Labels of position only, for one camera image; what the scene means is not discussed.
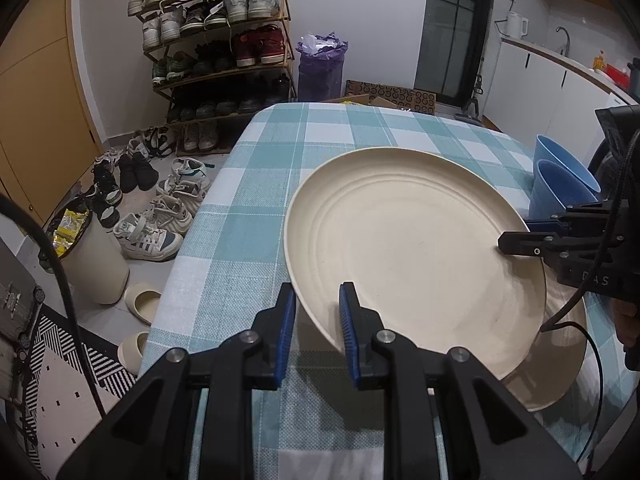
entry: countertop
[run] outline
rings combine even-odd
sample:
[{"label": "countertop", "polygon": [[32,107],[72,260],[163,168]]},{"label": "countertop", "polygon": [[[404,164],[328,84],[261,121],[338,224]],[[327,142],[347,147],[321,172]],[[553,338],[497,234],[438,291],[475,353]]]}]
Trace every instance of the countertop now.
[{"label": "countertop", "polygon": [[529,50],[530,52],[534,52],[536,54],[540,54],[540,56],[546,57],[551,61],[554,61],[565,68],[568,68],[572,72],[575,72],[581,75],[583,78],[591,81],[595,85],[599,86],[604,91],[613,92],[620,99],[630,105],[637,105],[638,103],[633,99],[629,94],[627,94],[623,89],[617,87],[615,83],[608,80],[607,78],[601,76],[593,72],[592,70],[585,67],[583,64],[574,61],[565,56],[560,56],[557,52],[553,50],[549,50],[543,46],[536,45],[534,43],[529,43],[529,41],[516,40],[515,38],[502,38],[505,43],[511,43],[516,46],[519,46],[525,50]]}]

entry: tablecloth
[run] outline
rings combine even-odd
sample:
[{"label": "tablecloth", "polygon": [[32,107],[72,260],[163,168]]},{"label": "tablecloth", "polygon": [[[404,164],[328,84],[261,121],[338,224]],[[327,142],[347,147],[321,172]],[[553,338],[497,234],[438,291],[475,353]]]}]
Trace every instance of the tablecloth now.
[{"label": "tablecloth", "polygon": [[[293,193],[318,165],[368,146],[439,154],[492,184],[521,214],[528,211],[531,154],[505,134],[402,110],[275,105],[247,126],[193,221],[150,329],[143,370],[172,347],[214,348],[250,327],[256,312],[273,306],[281,283],[289,280],[282,237]],[[601,438],[637,380],[625,368],[609,309],[593,295],[586,304],[604,365]],[[588,349],[571,389],[536,415],[574,459],[593,424],[597,395],[596,361]],[[382,393],[353,389],[344,358],[303,309],[298,309],[281,389],[255,392],[253,399],[257,479],[382,478]],[[202,410],[191,478],[196,478],[201,428]]]}]

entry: cream ceramic plate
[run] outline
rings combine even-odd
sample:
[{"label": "cream ceramic plate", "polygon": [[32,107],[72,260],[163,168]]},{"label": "cream ceramic plate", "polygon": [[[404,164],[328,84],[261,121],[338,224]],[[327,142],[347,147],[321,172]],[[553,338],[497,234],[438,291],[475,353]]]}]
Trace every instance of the cream ceramic plate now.
[{"label": "cream ceramic plate", "polygon": [[526,225],[489,184],[429,153],[369,148],[317,168],[287,211],[284,250],[300,303],[344,351],[338,287],[419,347],[470,349],[499,379],[529,353],[545,309],[537,258],[505,257]]},{"label": "cream ceramic plate", "polygon": [[[556,282],[556,274],[545,266],[545,319],[558,312],[575,292]],[[584,301],[580,300],[562,321],[575,321],[587,327]],[[542,410],[560,400],[580,373],[587,340],[575,328],[539,334],[529,355],[502,380],[507,389],[530,412]]]}]

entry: screw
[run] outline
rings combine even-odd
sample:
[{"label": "screw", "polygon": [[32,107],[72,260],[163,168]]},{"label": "screw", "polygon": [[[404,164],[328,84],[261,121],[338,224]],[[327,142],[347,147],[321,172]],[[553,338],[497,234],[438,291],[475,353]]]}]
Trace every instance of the screw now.
[{"label": "screw", "polygon": [[243,343],[255,343],[256,341],[258,341],[258,339],[260,339],[260,336],[253,330],[245,330],[244,332],[240,333],[240,341],[242,341]]},{"label": "screw", "polygon": [[186,355],[187,352],[185,352],[182,348],[171,348],[166,353],[166,360],[170,363],[179,363],[185,358]]},{"label": "screw", "polygon": [[378,341],[384,344],[392,343],[396,340],[396,334],[391,330],[381,330],[376,334]]},{"label": "screw", "polygon": [[452,348],[449,353],[451,354],[453,360],[458,361],[459,363],[466,363],[471,357],[469,350],[467,350],[466,348],[462,348],[462,346],[456,346],[455,348]]}]

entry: blue plastic cup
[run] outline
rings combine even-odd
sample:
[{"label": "blue plastic cup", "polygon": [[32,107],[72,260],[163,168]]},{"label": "blue plastic cup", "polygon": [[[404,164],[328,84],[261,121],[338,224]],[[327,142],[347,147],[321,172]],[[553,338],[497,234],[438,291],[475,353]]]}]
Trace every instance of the blue plastic cup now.
[{"label": "blue plastic cup", "polygon": [[529,220],[549,220],[566,211],[569,205],[597,202],[598,199],[571,171],[550,160],[534,166]]},{"label": "blue plastic cup", "polygon": [[600,184],[584,165],[560,144],[549,137],[538,135],[536,137],[536,151],[533,154],[533,166],[539,160],[550,160],[560,166],[564,166],[573,173],[591,192],[599,193]]}]

